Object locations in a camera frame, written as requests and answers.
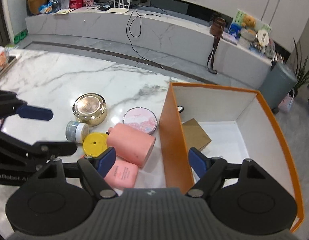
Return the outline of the yellow tape measure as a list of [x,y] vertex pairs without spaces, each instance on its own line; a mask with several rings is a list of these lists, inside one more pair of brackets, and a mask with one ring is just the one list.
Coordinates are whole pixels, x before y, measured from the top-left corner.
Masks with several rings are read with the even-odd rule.
[[90,133],[83,141],[82,148],[85,155],[90,157],[98,157],[105,150],[107,150],[107,138],[106,133]]

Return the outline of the pink pump bottle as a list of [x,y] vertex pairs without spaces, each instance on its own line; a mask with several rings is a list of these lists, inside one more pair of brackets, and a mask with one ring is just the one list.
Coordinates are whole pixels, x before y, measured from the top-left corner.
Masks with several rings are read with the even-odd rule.
[[97,173],[112,188],[120,190],[134,188],[139,171],[137,165],[115,157],[81,158],[80,160],[89,161]]

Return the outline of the grey cream jar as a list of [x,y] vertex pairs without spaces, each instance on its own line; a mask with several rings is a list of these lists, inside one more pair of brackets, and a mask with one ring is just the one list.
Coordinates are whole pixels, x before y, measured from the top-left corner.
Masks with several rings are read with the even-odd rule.
[[89,134],[89,126],[83,122],[69,121],[65,128],[65,137],[71,142],[82,144]]

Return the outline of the brown cardboard box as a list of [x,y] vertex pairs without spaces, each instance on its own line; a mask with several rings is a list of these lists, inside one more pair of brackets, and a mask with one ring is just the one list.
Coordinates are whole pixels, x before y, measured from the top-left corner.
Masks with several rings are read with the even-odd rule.
[[187,151],[192,147],[202,151],[212,142],[210,137],[194,118],[182,123],[182,128]]

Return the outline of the pink cylinder container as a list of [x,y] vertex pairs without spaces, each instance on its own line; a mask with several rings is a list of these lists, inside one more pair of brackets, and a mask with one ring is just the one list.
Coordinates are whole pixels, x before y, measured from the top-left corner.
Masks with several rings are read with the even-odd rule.
[[144,167],[156,142],[152,135],[118,123],[107,131],[107,146],[113,147],[120,158]]

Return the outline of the gold round tin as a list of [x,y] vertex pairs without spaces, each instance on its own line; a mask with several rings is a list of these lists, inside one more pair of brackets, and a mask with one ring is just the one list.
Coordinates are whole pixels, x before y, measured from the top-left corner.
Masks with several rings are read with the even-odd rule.
[[77,98],[72,111],[78,122],[83,122],[89,127],[101,124],[107,117],[106,101],[96,93],[83,94]]

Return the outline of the orange storage box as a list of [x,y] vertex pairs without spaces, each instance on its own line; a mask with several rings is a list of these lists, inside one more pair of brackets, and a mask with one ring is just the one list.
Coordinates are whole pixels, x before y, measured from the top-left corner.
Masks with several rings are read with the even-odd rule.
[[304,220],[304,205],[292,154],[267,102],[256,90],[175,83],[169,85],[159,120],[159,135],[167,187],[187,192],[194,184],[182,124],[196,120],[210,137],[207,157],[230,163],[250,158],[265,169],[296,200],[291,231]]

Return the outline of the pink round compact mirror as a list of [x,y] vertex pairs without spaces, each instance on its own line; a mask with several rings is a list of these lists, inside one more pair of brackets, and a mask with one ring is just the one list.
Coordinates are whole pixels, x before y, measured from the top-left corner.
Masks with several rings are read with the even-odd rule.
[[145,107],[134,107],[123,115],[122,123],[152,135],[157,128],[158,120],[153,111]]

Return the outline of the woven pastel basket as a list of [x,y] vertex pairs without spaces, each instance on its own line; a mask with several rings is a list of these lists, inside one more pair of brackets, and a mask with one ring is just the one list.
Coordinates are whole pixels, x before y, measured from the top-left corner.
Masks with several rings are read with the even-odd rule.
[[281,101],[278,108],[281,112],[289,113],[293,100],[295,98],[295,90],[292,88],[289,93],[286,95],[286,97]]

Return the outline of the grey trash bin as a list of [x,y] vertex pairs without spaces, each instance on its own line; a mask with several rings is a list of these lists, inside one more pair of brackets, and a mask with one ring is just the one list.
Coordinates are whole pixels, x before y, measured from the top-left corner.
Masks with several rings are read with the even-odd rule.
[[259,91],[274,114],[279,112],[279,104],[297,83],[294,72],[284,63],[277,62],[271,67]]

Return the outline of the potted green plant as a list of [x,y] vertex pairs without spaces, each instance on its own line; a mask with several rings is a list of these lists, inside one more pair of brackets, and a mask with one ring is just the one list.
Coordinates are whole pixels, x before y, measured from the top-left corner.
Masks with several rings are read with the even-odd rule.
[[293,91],[295,96],[298,95],[299,89],[309,83],[309,67],[308,67],[308,59],[306,56],[303,58],[302,54],[302,45],[301,42],[296,42],[293,40],[295,46],[295,53],[293,59],[293,72],[297,79],[296,84],[293,87]]

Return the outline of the white wifi router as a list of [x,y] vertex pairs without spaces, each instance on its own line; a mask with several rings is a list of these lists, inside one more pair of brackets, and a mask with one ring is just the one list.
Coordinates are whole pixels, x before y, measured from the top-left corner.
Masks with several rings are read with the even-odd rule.
[[127,5],[125,5],[124,0],[113,0],[113,6],[107,10],[107,12],[112,12],[116,14],[125,14],[129,11],[131,5],[131,0],[127,0]]

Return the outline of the round paper fan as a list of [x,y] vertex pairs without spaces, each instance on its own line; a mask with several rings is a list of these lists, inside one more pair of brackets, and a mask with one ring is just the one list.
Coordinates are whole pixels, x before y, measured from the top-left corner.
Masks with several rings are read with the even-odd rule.
[[257,39],[261,47],[265,47],[269,44],[269,33],[266,29],[260,29],[257,33]]

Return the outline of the green poster card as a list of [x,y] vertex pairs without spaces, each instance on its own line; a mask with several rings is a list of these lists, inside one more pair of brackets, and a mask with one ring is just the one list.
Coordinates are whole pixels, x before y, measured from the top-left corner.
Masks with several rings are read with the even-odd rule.
[[[248,14],[242,10],[237,10],[237,14],[235,15],[235,17],[233,18],[233,21],[229,27],[229,31],[228,33],[232,36],[234,36],[237,40],[239,40],[240,38],[240,32],[241,32],[241,29],[243,28],[241,26],[241,23],[242,23],[242,19],[243,19],[243,16],[244,14]],[[267,32],[270,34],[271,31],[272,31],[272,28],[268,25],[268,24],[265,24],[263,22],[261,22],[259,19],[255,18],[256,20],[256,26],[255,28],[251,29],[251,28],[245,28],[247,30],[252,30],[254,31],[255,33],[258,32],[258,30],[260,29],[266,29]]]

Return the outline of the teddy bear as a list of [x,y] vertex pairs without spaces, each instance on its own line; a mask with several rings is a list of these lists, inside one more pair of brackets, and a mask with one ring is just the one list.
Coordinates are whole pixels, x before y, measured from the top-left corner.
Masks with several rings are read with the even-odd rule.
[[248,15],[248,14],[244,14],[241,26],[243,28],[251,28],[251,29],[253,29],[256,26],[256,20],[255,20],[255,18],[253,16]]

